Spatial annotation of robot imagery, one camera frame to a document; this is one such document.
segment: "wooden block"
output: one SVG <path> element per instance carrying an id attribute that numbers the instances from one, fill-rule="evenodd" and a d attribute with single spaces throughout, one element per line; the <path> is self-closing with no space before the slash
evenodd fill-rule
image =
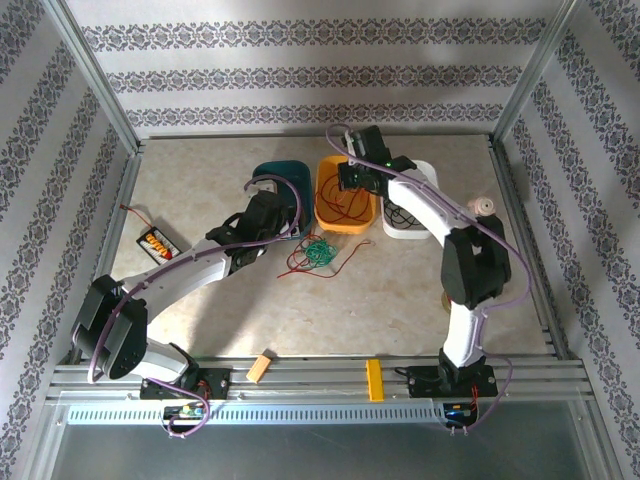
<path id="1" fill-rule="evenodd" d="M 256 358 L 251 370 L 247 373 L 247 380 L 250 380 L 253 383 L 258 383 L 264 375 L 264 372 L 269 368 L 270 363 L 270 358 L 265 357 L 264 355 L 258 355 L 258 358 Z"/>
<path id="2" fill-rule="evenodd" d="M 384 402 L 384 385 L 382 383 L 382 367 L 380 360 L 367 360 L 367 381 L 369 383 L 369 401 Z"/>

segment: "beige table surface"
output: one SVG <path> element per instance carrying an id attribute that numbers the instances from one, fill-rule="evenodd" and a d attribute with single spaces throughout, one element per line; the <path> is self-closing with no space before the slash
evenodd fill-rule
<path id="1" fill-rule="evenodd" d="M 479 195 L 492 198 L 514 243 L 484 136 L 389 136 L 386 143 L 394 155 L 431 163 L 440 188 L 461 204 Z M 318 160 L 330 154 L 319 137 L 152 140 L 131 206 L 185 250 L 245 209 L 242 186 L 258 164 L 301 160 L 315 178 Z M 127 216 L 115 279 L 155 266 L 135 243 L 145 228 L 136 216 Z M 440 300 L 438 243 L 387 237 L 379 213 L 364 235 L 326 237 L 340 250 L 337 265 L 362 239 L 376 245 L 360 248 L 330 280 L 303 274 L 277 280 L 295 244 L 273 245 L 253 265 L 165 310 L 149 325 L 149 336 L 175 342 L 194 356 L 255 355 L 267 348 L 278 355 L 437 354 L 449 324 Z M 524 273 L 511 263 L 513 279 L 503 298 L 524 288 Z M 494 352 L 546 353 L 533 302 L 493 315 L 485 346 Z"/>

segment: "patterned wallpaper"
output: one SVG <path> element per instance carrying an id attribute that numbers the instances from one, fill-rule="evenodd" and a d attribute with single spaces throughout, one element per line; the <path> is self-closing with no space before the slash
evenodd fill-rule
<path id="1" fill-rule="evenodd" d="M 640 478 L 638 4 L 589 1 L 505 142 L 570 349 Z"/>
<path id="2" fill-rule="evenodd" d="M 68 3 L 146 138 L 490 132 L 560 1 Z"/>
<path id="3" fill-rule="evenodd" d="M 0 479 L 19 476 L 127 153 L 37 0 L 0 2 Z"/>

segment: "green wire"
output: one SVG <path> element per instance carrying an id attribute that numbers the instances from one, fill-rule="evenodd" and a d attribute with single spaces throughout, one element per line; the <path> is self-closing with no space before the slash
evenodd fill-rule
<path id="1" fill-rule="evenodd" d="M 309 246 L 303 247 L 302 251 L 309 259 L 311 268 L 326 267 L 338 254 L 338 249 L 329 245 L 324 238 L 314 240 Z"/>

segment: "white container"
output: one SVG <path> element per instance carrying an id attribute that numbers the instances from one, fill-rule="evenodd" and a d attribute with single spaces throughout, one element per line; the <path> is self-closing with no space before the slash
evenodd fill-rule
<path id="1" fill-rule="evenodd" d="M 414 160 L 413 162 L 418 167 L 418 170 L 437 187 L 438 176 L 431 164 L 422 160 Z M 382 211 L 382 228 L 391 238 L 397 238 L 399 240 L 424 240 L 431 236 L 431 232 L 418 222 L 413 215 L 403 208 L 398 207 L 395 203 L 391 201 L 385 202 L 383 198 L 380 198 L 380 210 Z"/>

